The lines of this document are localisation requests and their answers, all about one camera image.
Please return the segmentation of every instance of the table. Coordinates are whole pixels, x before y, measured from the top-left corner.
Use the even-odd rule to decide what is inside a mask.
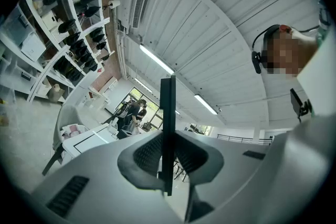
[[[109,124],[105,123],[75,137],[64,140],[62,145],[65,150],[65,155],[62,165],[93,147],[115,142],[117,137],[108,131],[108,126]]]

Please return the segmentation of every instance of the ceiling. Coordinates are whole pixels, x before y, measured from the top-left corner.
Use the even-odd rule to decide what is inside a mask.
[[[296,78],[255,73],[250,60],[254,38],[273,24],[307,29],[318,23],[318,0],[147,0],[141,24],[130,36],[175,70],[176,107],[185,121],[211,126],[263,128],[297,124],[290,103],[294,88],[307,97]],[[260,49],[262,38],[255,45]],[[168,73],[145,55],[135,39],[124,41],[127,73],[159,98]],[[194,94],[217,111],[212,115]]]

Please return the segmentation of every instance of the ceiling light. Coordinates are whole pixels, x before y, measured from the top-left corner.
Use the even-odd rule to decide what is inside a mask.
[[[151,53],[149,50],[147,50],[142,44],[139,45],[140,49],[147,54],[149,57],[151,57],[156,63],[158,63],[164,70],[166,70],[170,75],[174,73],[174,70],[171,69],[169,66],[167,66],[163,61],[161,61],[157,56],[155,56],[153,53]]]
[[[148,90],[149,92],[152,92],[151,89],[149,89],[145,84],[143,84],[140,80],[138,80],[137,78],[134,79],[138,84],[140,84],[142,87],[144,87],[146,90]]]
[[[218,115],[218,113],[199,94],[195,94],[194,96],[203,106],[209,109],[212,114]]]

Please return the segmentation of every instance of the railing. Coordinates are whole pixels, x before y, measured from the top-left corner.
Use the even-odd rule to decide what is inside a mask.
[[[232,141],[232,142],[238,142],[238,143],[253,143],[253,138],[243,138],[243,137],[236,137],[236,136],[228,136],[224,134],[217,134],[218,139],[226,140],[226,141]],[[273,139],[259,139],[258,144],[259,145],[270,145],[272,143]]]

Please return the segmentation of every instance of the headset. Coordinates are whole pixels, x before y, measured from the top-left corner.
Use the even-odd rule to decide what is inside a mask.
[[[309,28],[307,30],[304,31],[298,31],[299,33],[307,33],[310,31],[313,31],[315,29],[319,28],[319,26],[314,26],[312,28]],[[254,69],[256,70],[257,74],[261,74],[261,63],[267,62],[267,56],[266,55],[261,55],[260,52],[256,52],[254,51],[254,44],[256,42],[256,40],[258,39],[258,37],[260,37],[263,33],[265,33],[264,35],[264,46],[263,48],[267,47],[267,39],[269,36],[271,36],[275,31],[279,30],[281,33],[290,33],[292,31],[292,28],[290,26],[287,25],[272,25],[270,27],[268,27],[267,29],[265,29],[264,31],[262,31],[253,41],[252,43],[252,54],[251,54],[251,58],[252,58],[252,63],[254,66]],[[304,35],[299,35],[300,38],[305,38],[306,36]]]

